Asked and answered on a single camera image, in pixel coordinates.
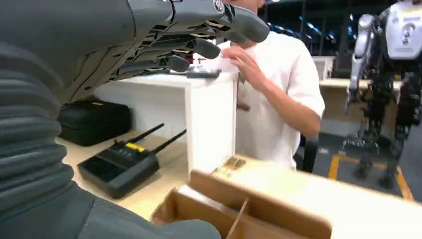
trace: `walkie-talkie charger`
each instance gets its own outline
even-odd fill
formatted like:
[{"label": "walkie-talkie charger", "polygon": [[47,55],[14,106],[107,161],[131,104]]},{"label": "walkie-talkie charger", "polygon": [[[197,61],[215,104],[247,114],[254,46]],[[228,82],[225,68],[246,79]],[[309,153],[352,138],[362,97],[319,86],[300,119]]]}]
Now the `walkie-talkie charger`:
[{"label": "walkie-talkie charger", "polygon": [[163,126],[162,123],[126,142],[115,141],[111,147],[81,162],[78,168],[82,177],[112,198],[125,196],[158,171],[156,154],[186,133],[180,132],[151,151],[135,144]]}]

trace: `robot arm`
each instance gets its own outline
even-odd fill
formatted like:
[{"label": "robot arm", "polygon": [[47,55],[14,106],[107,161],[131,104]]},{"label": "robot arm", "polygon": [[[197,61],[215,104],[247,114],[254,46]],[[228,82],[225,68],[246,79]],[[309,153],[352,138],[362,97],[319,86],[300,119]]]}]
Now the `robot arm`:
[{"label": "robot arm", "polygon": [[355,45],[355,51],[352,56],[352,72],[350,76],[350,84],[348,87],[348,95],[346,100],[346,114],[349,104],[356,102],[359,92],[359,80],[362,77],[368,60],[371,57],[373,43],[375,41],[374,25],[376,18],[372,15],[365,14],[359,19],[358,36]]},{"label": "robot arm", "polygon": [[57,115],[109,80],[183,71],[176,53],[216,57],[204,39],[260,42],[268,26],[221,0],[2,0],[1,9],[1,238],[220,238],[197,221],[152,225],[73,183]]}]

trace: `wooden countertop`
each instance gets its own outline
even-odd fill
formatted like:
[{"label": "wooden countertop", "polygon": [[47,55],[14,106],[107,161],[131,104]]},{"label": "wooden countertop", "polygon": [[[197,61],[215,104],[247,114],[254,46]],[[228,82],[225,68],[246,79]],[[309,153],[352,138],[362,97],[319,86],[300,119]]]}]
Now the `wooden countertop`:
[{"label": "wooden countertop", "polygon": [[[129,138],[135,137],[139,134],[139,132],[132,131],[121,135],[116,139],[128,140]],[[138,144],[147,149],[154,149],[166,140],[167,139],[163,137],[150,135]],[[81,188],[100,198],[114,202],[119,206],[131,210],[146,219],[151,217],[155,208],[158,207],[171,189],[182,186],[188,181],[187,146],[185,143],[179,143],[176,141],[157,154],[159,164],[161,166],[161,169],[157,173],[135,189],[133,193],[120,200],[114,200],[103,193],[95,185],[84,180],[76,168],[78,163],[110,147],[113,144],[113,140],[108,140],[91,147],[81,147],[61,138],[57,138],[56,142],[67,147],[68,154],[64,158],[63,162],[73,167],[75,172],[73,180],[77,182]]]},{"label": "wooden countertop", "polygon": [[[359,88],[367,89],[369,80],[360,80]],[[322,87],[332,87],[332,88],[347,88],[350,84],[350,79],[342,78],[329,78],[322,81],[319,81],[319,85]],[[394,81],[394,91],[399,91],[400,86],[402,85],[401,81]]]},{"label": "wooden countertop", "polygon": [[[130,132],[117,139],[125,140],[135,135],[136,132]],[[164,141],[164,138],[149,136],[140,145],[154,148]],[[82,188],[146,219],[151,217],[172,188],[188,180],[187,147],[184,143],[176,142],[158,154],[161,169],[155,175],[127,197],[112,200],[83,180],[76,169],[79,162],[111,146],[112,140],[92,147],[80,147],[59,138],[57,142],[67,146],[68,155],[64,162],[74,167],[74,180]],[[246,165],[230,177],[218,173],[214,175],[322,217],[332,224],[333,239],[412,239],[422,235],[420,204],[273,164],[244,159]]]}]

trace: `yellow floor marking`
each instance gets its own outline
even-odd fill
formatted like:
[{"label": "yellow floor marking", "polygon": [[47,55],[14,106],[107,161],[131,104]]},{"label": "yellow floor marking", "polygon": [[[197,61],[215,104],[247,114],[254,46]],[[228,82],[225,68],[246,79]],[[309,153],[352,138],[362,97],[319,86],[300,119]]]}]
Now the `yellow floor marking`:
[{"label": "yellow floor marking", "polygon": [[340,164],[340,155],[334,155],[331,161],[330,172],[328,178],[330,179],[337,179],[337,172],[338,172],[338,165]]},{"label": "yellow floor marking", "polygon": [[[359,159],[336,154],[332,157],[328,178],[334,179],[334,180],[337,179],[338,167],[340,165],[341,160],[352,162],[352,163],[359,163]],[[382,169],[382,170],[387,169],[387,165],[383,163],[374,163],[374,167]],[[402,173],[402,169],[400,167],[397,167],[397,172],[398,172],[397,184],[400,187],[400,191],[402,192],[403,198],[414,201],[415,199],[413,198],[412,191],[410,190],[406,182],[406,179]]]},{"label": "yellow floor marking", "polygon": [[412,191],[410,190],[408,183],[406,182],[406,179],[402,173],[402,169],[400,167],[397,168],[397,171],[399,174],[397,175],[397,183],[400,187],[400,190],[402,191],[403,197],[407,200],[414,201]]}]

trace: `white t-shirt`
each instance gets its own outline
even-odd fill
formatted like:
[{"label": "white t-shirt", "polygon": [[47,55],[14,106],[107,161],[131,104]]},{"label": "white t-shirt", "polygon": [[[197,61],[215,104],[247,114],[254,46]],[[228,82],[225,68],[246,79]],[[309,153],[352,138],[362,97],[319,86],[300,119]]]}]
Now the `white t-shirt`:
[{"label": "white t-shirt", "polygon": [[[219,47],[230,47],[230,42],[224,42]],[[268,80],[290,98],[322,116],[325,104],[319,91],[318,72],[308,49],[300,40],[270,32],[265,41],[246,51]],[[221,57],[207,60],[205,66],[238,71]],[[237,110],[236,153],[296,168],[293,155],[299,147],[300,132],[287,125],[267,98],[247,81],[238,84],[237,99],[248,104],[250,110]]]}]

